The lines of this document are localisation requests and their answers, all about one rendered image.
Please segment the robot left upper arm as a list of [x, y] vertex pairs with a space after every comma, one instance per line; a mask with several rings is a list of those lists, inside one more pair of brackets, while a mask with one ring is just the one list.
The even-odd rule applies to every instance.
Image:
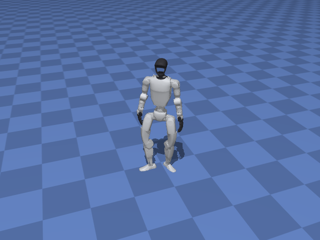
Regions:
[[181, 105], [180, 104], [180, 82], [177, 79], [170, 80], [171, 87], [173, 88], [173, 93], [175, 99], [173, 99], [174, 105]]

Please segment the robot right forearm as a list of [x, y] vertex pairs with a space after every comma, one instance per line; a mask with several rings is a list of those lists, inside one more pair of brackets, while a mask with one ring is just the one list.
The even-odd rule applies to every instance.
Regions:
[[[141, 95], [140, 95], [140, 97], [141, 97]], [[139, 112], [142, 112], [142, 114], [143, 114], [145, 103], [146, 103], [145, 100], [142, 100], [139, 98], [139, 105], [138, 105], [138, 109], [136, 111], [138, 115], [139, 115]]]

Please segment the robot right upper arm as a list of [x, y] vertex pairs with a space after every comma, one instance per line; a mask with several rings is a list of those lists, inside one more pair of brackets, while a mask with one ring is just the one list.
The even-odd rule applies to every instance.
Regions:
[[147, 92], [149, 90], [149, 84], [152, 76], [146, 76], [144, 80], [142, 81], [142, 94], [140, 96], [141, 100], [146, 101], [148, 99]]

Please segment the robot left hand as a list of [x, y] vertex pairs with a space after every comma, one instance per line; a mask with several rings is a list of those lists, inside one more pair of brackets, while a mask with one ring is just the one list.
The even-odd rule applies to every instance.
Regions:
[[181, 132], [182, 128], [183, 128], [183, 118], [181, 118], [180, 116], [178, 117], [178, 122], [179, 122], [179, 129], [178, 129], [178, 133]]

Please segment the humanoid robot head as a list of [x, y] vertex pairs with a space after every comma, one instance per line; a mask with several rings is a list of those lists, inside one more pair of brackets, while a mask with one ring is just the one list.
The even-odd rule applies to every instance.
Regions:
[[[156, 62], [155, 62], [155, 71], [157, 73], [157, 75], [159, 77], [156, 76], [157, 79], [159, 80], [163, 80], [165, 79], [167, 76], [165, 75], [165, 71], [166, 71], [166, 68], [167, 68], [167, 65], [168, 65], [168, 62], [166, 59], [164, 58], [159, 58]], [[157, 68], [163, 68], [164, 71], [157, 71]], [[166, 77], [163, 77], [163, 76], [166, 76]]]

